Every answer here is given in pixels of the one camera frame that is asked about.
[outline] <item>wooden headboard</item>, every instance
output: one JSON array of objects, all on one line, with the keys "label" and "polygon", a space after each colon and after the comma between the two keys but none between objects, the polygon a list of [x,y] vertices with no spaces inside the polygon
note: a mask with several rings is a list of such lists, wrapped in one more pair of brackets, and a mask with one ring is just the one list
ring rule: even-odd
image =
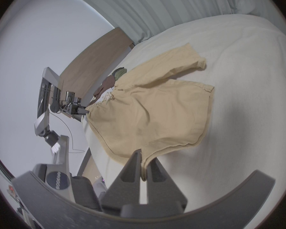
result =
[{"label": "wooden headboard", "polygon": [[133,42],[115,28],[82,51],[60,75],[63,82],[61,98],[66,91],[83,98],[96,80]]}]

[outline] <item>round dark label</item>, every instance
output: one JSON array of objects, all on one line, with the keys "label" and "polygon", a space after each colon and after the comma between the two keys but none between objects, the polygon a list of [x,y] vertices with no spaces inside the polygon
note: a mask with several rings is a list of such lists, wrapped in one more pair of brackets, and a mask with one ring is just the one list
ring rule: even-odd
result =
[{"label": "round dark label", "polygon": [[68,176],[60,171],[49,173],[46,180],[50,187],[57,190],[66,189],[70,185]]}]

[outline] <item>white cable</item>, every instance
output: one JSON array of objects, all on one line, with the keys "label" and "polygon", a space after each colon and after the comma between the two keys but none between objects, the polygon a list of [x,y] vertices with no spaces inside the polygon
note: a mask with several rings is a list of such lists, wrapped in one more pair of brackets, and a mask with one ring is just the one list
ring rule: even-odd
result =
[{"label": "white cable", "polygon": [[51,112],[50,112],[50,114],[52,114],[53,116],[55,116],[55,117],[57,117],[58,119],[60,119],[60,120],[66,125],[66,127],[68,128],[68,130],[69,130],[69,132],[70,132],[70,134],[71,134],[71,139],[72,139],[72,150],[74,150],[74,151],[80,151],[80,152],[70,152],[70,151],[69,151],[69,153],[70,153],[70,154],[80,154],[80,153],[84,153],[84,152],[85,152],[84,150],[73,149],[73,136],[72,136],[72,133],[71,133],[69,127],[67,126],[67,124],[66,124],[61,118],[59,118],[57,115],[54,115],[54,114],[51,113]]}]

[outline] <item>bed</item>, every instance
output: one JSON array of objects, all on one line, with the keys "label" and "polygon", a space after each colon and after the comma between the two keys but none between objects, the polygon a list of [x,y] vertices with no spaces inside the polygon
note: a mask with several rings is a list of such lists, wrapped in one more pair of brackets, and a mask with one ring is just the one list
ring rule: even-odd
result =
[{"label": "bed", "polygon": [[[267,19],[220,15],[174,26],[137,44],[117,66],[128,71],[169,49],[190,43],[205,57],[204,71],[175,77],[215,86],[209,130],[198,147],[159,158],[185,194],[185,212],[230,192],[258,169],[276,179],[254,228],[286,192],[286,35]],[[109,187],[122,165],[106,154],[82,118],[92,157]],[[141,203],[146,185],[141,184]]]}]

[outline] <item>white sheet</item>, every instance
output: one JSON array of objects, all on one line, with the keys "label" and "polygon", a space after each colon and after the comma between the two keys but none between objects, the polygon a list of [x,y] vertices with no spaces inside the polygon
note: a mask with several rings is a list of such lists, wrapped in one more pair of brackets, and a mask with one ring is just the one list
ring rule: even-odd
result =
[{"label": "white sheet", "polygon": [[[188,42],[206,57],[207,67],[179,79],[215,86],[210,126],[198,147],[159,160],[188,198],[186,212],[219,199],[256,169],[275,178],[269,198],[246,227],[253,228],[286,190],[286,36],[256,16],[209,17],[138,44],[117,67],[130,71]],[[85,120],[83,126],[93,159],[110,186],[122,166],[107,156]]]}]

